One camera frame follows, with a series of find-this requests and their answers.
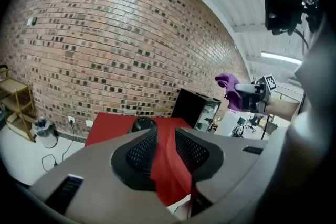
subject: purple object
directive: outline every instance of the purple object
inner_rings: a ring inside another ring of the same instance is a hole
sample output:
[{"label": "purple object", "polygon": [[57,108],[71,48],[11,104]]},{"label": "purple object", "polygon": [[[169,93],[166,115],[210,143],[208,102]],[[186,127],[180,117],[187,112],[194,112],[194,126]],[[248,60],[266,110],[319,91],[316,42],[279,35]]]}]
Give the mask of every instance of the purple object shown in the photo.
[{"label": "purple object", "polygon": [[223,73],[215,77],[218,85],[226,88],[226,99],[229,100],[229,109],[241,111],[242,97],[236,91],[235,85],[239,84],[239,80],[232,74]]}]

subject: black cable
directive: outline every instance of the black cable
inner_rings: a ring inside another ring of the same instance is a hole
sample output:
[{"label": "black cable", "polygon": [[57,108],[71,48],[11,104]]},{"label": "black cable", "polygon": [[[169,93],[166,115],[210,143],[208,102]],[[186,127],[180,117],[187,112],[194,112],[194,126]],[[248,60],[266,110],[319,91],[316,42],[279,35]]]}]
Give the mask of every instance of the black cable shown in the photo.
[{"label": "black cable", "polygon": [[42,158],[42,168],[43,168],[43,170],[44,171],[46,171],[46,172],[48,172],[45,168],[44,168],[44,165],[43,165],[43,159],[44,158],[46,158],[46,157],[48,157],[48,156],[52,156],[53,158],[54,158],[54,160],[55,160],[55,163],[54,163],[54,166],[56,166],[57,165],[57,162],[56,162],[56,159],[55,159],[55,156],[53,156],[53,154],[48,154],[48,155],[46,155],[46,156],[44,156],[43,158]]},{"label": "black cable", "polygon": [[66,154],[66,153],[68,152],[69,148],[71,147],[71,145],[72,145],[72,143],[73,143],[73,141],[74,141],[74,139],[75,139],[75,129],[74,129],[73,125],[72,125],[72,121],[70,121],[70,125],[71,125],[71,128],[72,128],[72,141],[71,141],[71,143],[70,143],[68,149],[67,149],[67,150],[63,153],[63,155],[62,155],[62,162],[63,162],[63,160],[64,160],[64,154]]},{"label": "black cable", "polygon": [[[282,33],[287,33],[287,32],[288,32],[288,30],[278,30],[278,31],[276,31],[275,34],[273,34],[273,35],[280,35],[280,34],[282,34]],[[307,50],[308,50],[308,49],[309,49],[309,45],[308,45],[308,43],[306,42],[304,35],[303,35],[298,29],[296,29],[296,28],[293,30],[293,32],[296,33],[297,35],[299,35],[299,37],[302,38],[302,40],[303,40],[303,42],[306,44],[306,47],[307,47]]]},{"label": "black cable", "polygon": [[309,45],[306,42],[304,35],[298,29],[294,29],[293,32],[298,34],[302,38],[303,42],[306,44],[307,50],[309,50]]}]

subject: wooden shelving unit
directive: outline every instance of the wooden shelving unit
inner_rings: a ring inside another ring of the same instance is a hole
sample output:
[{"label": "wooden shelving unit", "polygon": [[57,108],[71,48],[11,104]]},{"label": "wooden shelving unit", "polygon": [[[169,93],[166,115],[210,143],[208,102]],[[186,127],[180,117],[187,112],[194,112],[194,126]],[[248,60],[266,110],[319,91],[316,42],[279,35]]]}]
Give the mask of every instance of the wooden shelving unit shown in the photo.
[{"label": "wooden shelving unit", "polygon": [[[31,109],[34,117],[36,117],[30,84],[25,85],[17,80],[8,78],[7,74],[10,70],[0,71],[0,73],[6,73],[6,78],[0,81],[0,88],[8,94],[0,102],[13,112],[6,120],[7,125],[12,131],[35,142],[36,135],[31,127],[35,119],[24,114],[25,111]],[[21,93],[29,93],[29,98],[23,98]]]}]

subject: wooden shelf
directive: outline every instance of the wooden shelf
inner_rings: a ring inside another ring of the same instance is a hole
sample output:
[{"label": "wooden shelf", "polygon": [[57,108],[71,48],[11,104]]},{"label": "wooden shelf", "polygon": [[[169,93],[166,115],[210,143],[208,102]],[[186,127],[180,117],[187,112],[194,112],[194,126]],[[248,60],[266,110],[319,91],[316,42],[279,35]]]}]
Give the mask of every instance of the wooden shelf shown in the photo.
[{"label": "wooden shelf", "polygon": [[[25,121],[29,132],[31,134],[31,136],[33,137],[33,139],[35,139],[36,135],[34,134],[34,131],[32,129],[32,125],[30,122]],[[24,119],[21,119],[20,117],[18,117],[16,114],[12,114],[8,119],[7,119],[7,125],[8,127],[14,131],[15,133],[21,135],[22,137],[24,137],[25,139],[30,140],[27,132],[26,132],[26,128],[25,128],[25,124],[24,124]]]},{"label": "wooden shelf", "polygon": [[0,81],[0,88],[4,91],[15,94],[15,92],[21,92],[28,88],[27,85],[24,85],[23,83],[16,81],[14,79],[5,79],[3,81]]},{"label": "wooden shelf", "polygon": [[[16,98],[14,95],[9,95],[6,98],[1,100],[1,103],[7,107],[9,110],[15,112],[15,113],[19,113],[20,109],[17,106],[17,102],[16,102]],[[19,98],[19,104],[20,104],[20,108],[21,111],[25,111],[27,108],[29,108],[31,106],[31,102],[30,101],[26,101],[22,98]]]}]

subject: red cloth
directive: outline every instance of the red cloth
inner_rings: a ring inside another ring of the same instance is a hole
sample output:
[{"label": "red cloth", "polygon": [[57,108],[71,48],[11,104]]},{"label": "red cloth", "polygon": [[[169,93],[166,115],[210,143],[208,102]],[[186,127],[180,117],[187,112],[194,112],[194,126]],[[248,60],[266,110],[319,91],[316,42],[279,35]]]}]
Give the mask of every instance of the red cloth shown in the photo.
[{"label": "red cloth", "polygon": [[[127,134],[137,116],[98,113],[85,146]],[[158,147],[151,178],[156,193],[166,205],[176,203],[191,191],[191,174],[176,151],[175,128],[190,126],[182,118],[152,118],[157,123]]]}]

